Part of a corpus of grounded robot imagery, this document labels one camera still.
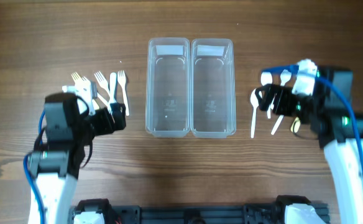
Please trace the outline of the white plastic spoon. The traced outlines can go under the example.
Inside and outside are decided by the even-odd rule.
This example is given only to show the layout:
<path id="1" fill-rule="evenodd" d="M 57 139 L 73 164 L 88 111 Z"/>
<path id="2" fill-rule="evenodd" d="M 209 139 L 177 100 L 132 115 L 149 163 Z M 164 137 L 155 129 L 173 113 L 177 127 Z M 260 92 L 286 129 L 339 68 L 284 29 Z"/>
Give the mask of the white plastic spoon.
<path id="1" fill-rule="evenodd" d="M 287 71 L 287 70 L 284 70 L 280 74 L 280 81 L 281 81 L 280 85 L 285 86 L 287 84 L 287 82 L 289 82 L 291 80 L 291 77 L 292 77 L 292 73 Z M 280 124 L 281 124 L 281 122 L 283 120 L 283 117 L 284 117 L 284 115 L 280 115 L 277 118 L 277 120 L 276 120 L 276 122 L 275 122 L 275 124 L 274 124 L 274 126 L 273 126 L 273 128 L 271 130 L 271 135 L 274 135 L 276 133 L 278 127 L 280 126 Z"/>
<path id="2" fill-rule="evenodd" d="M 262 72 L 261 76 L 260 76 L 260 82 L 262 84 L 262 86 L 265 86 L 267 84 L 272 84 L 272 74 L 270 72 Z M 271 118 L 271 106 L 269 106 L 268 110 L 267 110 L 267 118 L 270 119 Z"/>
<path id="3" fill-rule="evenodd" d="M 250 137 L 253 139 L 255 136 L 255 124 L 256 124 L 256 116 L 257 116 L 257 108 L 259 107 L 259 101 L 255 95 L 256 89 L 254 89 L 250 95 L 250 103 L 252 105 L 252 120 L 250 127 Z"/>

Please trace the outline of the yellow plastic spoon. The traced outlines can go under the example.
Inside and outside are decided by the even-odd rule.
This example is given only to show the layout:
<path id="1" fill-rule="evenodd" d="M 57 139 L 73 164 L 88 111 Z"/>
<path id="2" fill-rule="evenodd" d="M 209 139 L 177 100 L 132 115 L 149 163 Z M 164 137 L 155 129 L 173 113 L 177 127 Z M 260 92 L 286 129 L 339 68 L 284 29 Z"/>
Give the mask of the yellow plastic spoon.
<path id="1" fill-rule="evenodd" d="M 301 125 L 301 121 L 300 121 L 299 117 L 296 117 L 295 120 L 292 122 L 290 131 L 293 134 L 296 134 L 300 129 L 300 125 Z"/>

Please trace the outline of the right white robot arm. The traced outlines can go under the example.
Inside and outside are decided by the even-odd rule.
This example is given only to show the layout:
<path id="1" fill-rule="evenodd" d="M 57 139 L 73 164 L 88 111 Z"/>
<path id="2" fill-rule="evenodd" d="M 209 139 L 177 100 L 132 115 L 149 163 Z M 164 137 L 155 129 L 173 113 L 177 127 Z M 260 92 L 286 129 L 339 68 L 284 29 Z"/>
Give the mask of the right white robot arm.
<path id="1" fill-rule="evenodd" d="M 262 111 L 310 125 L 331 171 L 342 223 L 363 223 L 363 114 L 351 106 L 353 72 L 332 65 L 284 65 L 264 75 L 294 75 L 292 87 L 267 83 L 254 90 Z"/>

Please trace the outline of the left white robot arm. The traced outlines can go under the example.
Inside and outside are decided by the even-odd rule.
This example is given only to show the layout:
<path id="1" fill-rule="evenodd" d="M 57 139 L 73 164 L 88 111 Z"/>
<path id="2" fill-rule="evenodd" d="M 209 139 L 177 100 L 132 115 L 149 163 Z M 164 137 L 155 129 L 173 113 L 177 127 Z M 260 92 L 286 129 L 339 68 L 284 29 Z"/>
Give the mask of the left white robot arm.
<path id="1" fill-rule="evenodd" d="M 45 126 L 23 160 L 31 188 L 29 223 L 68 223 L 80 169 L 89 162 L 96 136 L 126 127 L 126 106 L 111 103 L 90 114 L 80 111 L 81 97 L 54 93 L 45 98 Z"/>

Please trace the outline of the left clear plastic container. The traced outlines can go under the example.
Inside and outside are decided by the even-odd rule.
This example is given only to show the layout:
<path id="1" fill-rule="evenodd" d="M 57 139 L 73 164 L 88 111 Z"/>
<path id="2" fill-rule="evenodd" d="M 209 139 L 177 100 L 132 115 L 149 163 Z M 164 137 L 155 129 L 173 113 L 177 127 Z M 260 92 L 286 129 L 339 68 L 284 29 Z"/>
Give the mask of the left clear plastic container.
<path id="1" fill-rule="evenodd" d="M 149 41 L 146 131 L 156 138 L 182 138 L 190 131 L 190 42 L 182 37 Z"/>

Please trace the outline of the clear plastic container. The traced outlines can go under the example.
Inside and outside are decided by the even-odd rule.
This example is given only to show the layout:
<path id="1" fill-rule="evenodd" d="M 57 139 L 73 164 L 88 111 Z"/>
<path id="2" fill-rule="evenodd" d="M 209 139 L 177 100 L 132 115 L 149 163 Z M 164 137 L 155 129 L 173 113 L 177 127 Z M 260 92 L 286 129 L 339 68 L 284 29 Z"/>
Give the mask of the clear plastic container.
<path id="1" fill-rule="evenodd" d="M 234 46 L 230 39 L 195 39 L 191 52 L 191 131 L 226 138 L 236 131 Z"/>
<path id="2" fill-rule="evenodd" d="M 182 37 L 149 41 L 146 131 L 156 138 L 182 138 L 190 131 L 190 42 Z"/>

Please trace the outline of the right clear plastic container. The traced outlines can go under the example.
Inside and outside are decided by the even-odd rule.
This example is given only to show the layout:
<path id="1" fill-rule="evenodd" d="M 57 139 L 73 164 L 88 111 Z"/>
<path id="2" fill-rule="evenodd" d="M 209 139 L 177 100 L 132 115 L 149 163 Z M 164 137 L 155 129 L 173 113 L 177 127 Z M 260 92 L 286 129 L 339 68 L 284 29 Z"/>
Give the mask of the right clear plastic container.
<path id="1" fill-rule="evenodd" d="M 226 138 L 236 131 L 234 46 L 230 39 L 195 39 L 191 52 L 191 131 Z"/>

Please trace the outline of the white plastic fork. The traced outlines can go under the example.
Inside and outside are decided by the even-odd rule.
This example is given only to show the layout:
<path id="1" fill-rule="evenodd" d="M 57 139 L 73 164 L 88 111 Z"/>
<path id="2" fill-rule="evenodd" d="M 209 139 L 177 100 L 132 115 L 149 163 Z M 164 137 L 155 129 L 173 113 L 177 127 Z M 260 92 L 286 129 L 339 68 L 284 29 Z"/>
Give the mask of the white plastic fork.
<path id="1" fill-rule="evenodd" d="M 99 98 L 99 100 L 105 105 L 105 107 L 107 107 L 107 109 L 110 109 L 110 104 L 108 101 L 106 101 L 104 99 L 103 96 L 101 96 L 99 93 L 98 93 L 98 90 L 97 90 L 97 86 L 95 84 L 95 82 L 91 82 L 89 81 L 86 77 L 83 77 L 82 78 L 82 82 L 88 86 L 90 88 L 90 92 L 91 92 L 91 102 L 93 104 L 93 108 L 95 110 L 98 110 L 100 109 L 100 105 L 98 105 L 98 103 L 96 102 L 96 99 Z"/>
<path id="2" fill-rule="evenodd" d="M 128 102 L 127 91 L 126 91 L 127 77 L 126 77 L 125 71 L 123 71 L 123 70 L 118 71 L 117 81 L 118 81 L 118 84 L 121 86 L 121 89 L 122 89 L 123 102 L 124 102 L 125 107 L 126 107 L 126 116 L 129 116 L 130 115 L 129 102 Z"/>
<path id="3" fill-rule="evenodd" d="M 95 72 L 94 76 L 95 76 L 96 80 L 98 81 L 99 86 L 102 89 L 104 89 L 109 96 L 111 96 L 110 91 L 109 91 L 109 83 L 108 83 L 107 79 L 105 78 L 105 76 L 100 71 Z"/>

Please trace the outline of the light blue plastic fork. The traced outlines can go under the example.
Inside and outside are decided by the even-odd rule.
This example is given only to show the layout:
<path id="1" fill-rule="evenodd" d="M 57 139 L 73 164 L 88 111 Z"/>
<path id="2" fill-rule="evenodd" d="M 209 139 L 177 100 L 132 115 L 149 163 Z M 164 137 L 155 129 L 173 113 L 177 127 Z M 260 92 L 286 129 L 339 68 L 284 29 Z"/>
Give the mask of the light blue plastic fork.
<path id="1" fill-rule="evenodd" d="M 109 84 L 109 103 L 115 103 L 116 102 L 116 85 L 117 85 L 117 73 L 112 72 L 110 74 L 110 84 Z"/>

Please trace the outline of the yellow plastic fork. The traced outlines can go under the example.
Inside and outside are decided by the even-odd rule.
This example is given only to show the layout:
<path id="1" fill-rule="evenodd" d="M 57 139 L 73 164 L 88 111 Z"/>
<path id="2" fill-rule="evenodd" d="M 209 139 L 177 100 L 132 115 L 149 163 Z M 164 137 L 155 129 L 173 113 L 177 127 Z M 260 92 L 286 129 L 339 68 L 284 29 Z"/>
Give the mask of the yellow plastic fork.
<path id="1" fill-rule="evenodd" d="M 77 83 L 79 81 L 86 81 L 86 79 L 81 78 L 77 72 L 73 72 L 71 74 L 71 77 L 75 83 Z M 97 102 L 94 99 L 92 99 L 92 104 L 93 104 L 94 109 L 96 109 L 96 110 L 99 109 L 99 105 L 97 104 Z"/>

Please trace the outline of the black aluminium base frame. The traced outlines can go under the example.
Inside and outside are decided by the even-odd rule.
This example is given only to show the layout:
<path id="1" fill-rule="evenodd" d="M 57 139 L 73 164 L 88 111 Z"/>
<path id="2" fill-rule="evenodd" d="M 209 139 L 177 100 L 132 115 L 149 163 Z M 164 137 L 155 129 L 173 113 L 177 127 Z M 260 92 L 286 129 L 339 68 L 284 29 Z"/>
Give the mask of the black aluminium base frame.
<path id="1" fill-rule="evenodd" d="M 329 223 L 328 206 L 306 197 L 279 195 L 272 203 L 240 206 L 112 206 L 107 199 L 83 200 L 68 212 L 68 223 Z"/>

